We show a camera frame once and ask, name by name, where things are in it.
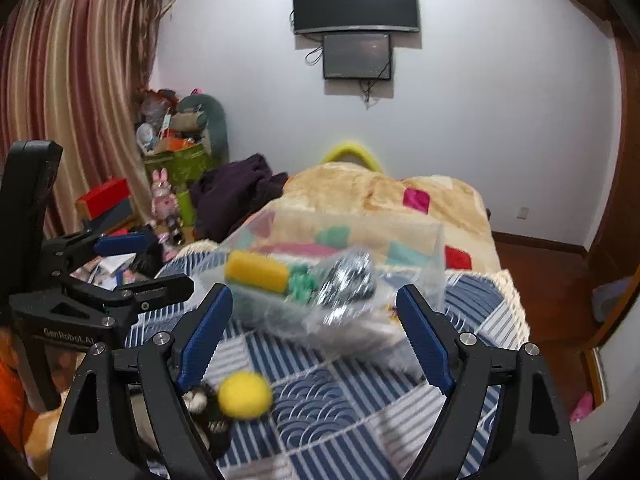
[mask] metal screw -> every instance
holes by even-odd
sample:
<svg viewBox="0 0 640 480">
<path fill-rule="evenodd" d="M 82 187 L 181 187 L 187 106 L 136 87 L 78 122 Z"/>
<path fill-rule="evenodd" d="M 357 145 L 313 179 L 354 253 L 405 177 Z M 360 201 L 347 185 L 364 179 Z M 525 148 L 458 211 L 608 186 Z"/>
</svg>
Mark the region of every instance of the metal screw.
<svg viewBox="0 0 640 480">
<path fill-rule="evenodd" d="M 91 355 L 100 355 L 106 349 L 107 349 L 107 345 L 100 342 L 100 343 L 96 343 L 95 345 L 91 345 L 91 348 L 89 348 L 89 352 L 91 352 Z"/>
<path fill-rule="evenodd" d="M 540 348 L 538 348 L 538 345 L 534 345 L 533 343 L 527 343 L 524 345 L 524 351 L 529 355 L 538 355 L 540 353 Z"/>
<path fill-rule="evenodd" d="M 473 346 L 478 342 L 478 338 L 471 332 L 463 332 L 460 334 L 460 342 L 463 345 Z"/>
<path fill-rule="evenodd" d="M 169 342 L 169 339 L 171 339 L 171 336 L 168 332 L 158 332 L 154 336 L 154 344 L 158 346 L 166 345 Z"/>
</svg>

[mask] blanket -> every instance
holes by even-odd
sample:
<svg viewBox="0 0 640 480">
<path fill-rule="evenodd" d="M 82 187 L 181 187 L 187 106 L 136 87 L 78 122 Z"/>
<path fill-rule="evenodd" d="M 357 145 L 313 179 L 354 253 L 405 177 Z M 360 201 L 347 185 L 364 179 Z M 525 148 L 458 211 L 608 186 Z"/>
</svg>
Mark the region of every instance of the blanket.
<svg viewBox="0 0 640 480">
<path fill-rule="evenodd" d="M 424 199 L 416 200 L 416 195 Z M 394 180 L 356 164 L 330 162 L 290 178 L 282 197 L 270 202 L 267 208 L 334 214 L 400 214 L 427 224 L 440 223 L 445 244 L 467 252 L 472 270 L 500 270 L 482 197 L 469 184 L 448 176 Z"/>
<path fill-rule="evenodd" d="M 206 244 L 196 248 L 185 251 L 161 275 L 194 276 L 201 265 L 217 257 Z M 141 316 L 127 345 L 142 344 L 159 330 L 172 330 L 189 307 L 180 303 Z M 529 337 L 506 270 L 488 276 L 450 272 L 446 309 L 459 332 L 474 332 L 486 344 L 516 349 Z M 263 374 L 271 383 L 274 405 L 264 417 L 234 425 L 231 448 L 218 461 L 227 479 L 400 479 L 427 439 L 445 399 L 424 377 L 416 380 L 324 354 L 231 321 L 204 380 L 216 385 L 238 370 Z M 489 387 L 460 478 L 478 471 L 498 396 L 499 386 Z M 154 472 L 166 474 L 161 466 Z"/>
</svg>

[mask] baseboard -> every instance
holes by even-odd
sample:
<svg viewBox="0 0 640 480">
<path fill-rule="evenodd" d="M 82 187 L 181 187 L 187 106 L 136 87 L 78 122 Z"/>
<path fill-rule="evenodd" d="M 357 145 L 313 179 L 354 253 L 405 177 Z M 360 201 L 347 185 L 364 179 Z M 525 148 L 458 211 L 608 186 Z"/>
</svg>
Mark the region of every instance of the baseboard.
<svg viewBox="0 0 640 480">
<path fill-rule="evenodd" d="M 524 245 L 525 247 L 536 247 L 539 249 L 562 251 L 563 253 L 580 254 L 583 258 L 587 256 L 587 249 L 581 245 L 565 244 L 564 242 L 545 240 L 543 238 L 533 238 L 530 236 L 512 235 L 510 233 L 501 233 L 499 231 L 492 231 L 492 235 L 496 242 L 501 242 L 503 244 Z"/>
</svg>

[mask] blue gripper pad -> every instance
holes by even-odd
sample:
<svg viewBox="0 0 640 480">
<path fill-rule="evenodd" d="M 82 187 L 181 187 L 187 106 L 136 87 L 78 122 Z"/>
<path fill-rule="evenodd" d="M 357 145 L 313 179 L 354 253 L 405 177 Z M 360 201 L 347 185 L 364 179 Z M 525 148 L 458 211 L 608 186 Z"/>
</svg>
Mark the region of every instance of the blue gripper pad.
<svg viewBox="0 0 640 480">
<path fill-rule="evenodd" d="M 98 256 L 117 256 L 118 254 L 144 253 L 150 240 L 142 233 L 122 236 L 103 236 L 94 244 Z"/>
<path fill-rule="evenodd" d="M 180 373 L 175 384 L 184 394 L 202 382 L 213 352 L 216 351 L 222 333 L 231 318 L 233 310 L 231 291 L 224 285 L 220 289 L 216 287 L 217 285 L 209 291 L 197 310 L 185 314 L 185 316 L 195 315 L 199 314 L 202 308 L 206 309 L 199 325 L 182 350 Z"/>
<path fill-rule="evenodd" d="M 447 351 L 405 287 L 396 295 L 396 311 L 427 381 L 449 395 L 456 383 L 449 371 Z"/>
</svg>

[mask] red box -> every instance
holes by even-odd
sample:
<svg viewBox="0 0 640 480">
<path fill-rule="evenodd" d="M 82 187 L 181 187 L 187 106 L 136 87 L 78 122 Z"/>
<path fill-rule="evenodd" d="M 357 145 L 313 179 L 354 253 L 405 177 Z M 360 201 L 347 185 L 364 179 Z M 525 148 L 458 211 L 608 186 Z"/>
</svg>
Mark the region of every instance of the red box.
<svg viewBox="0 0 640 480">
<path fill-rule="evenodd" d="M 81 219 L 93 220 L 130 195 L 125 178 L 112 178 L 101 186 L 94 187 L 76 200 L 76 209 Z"/>
</svg>

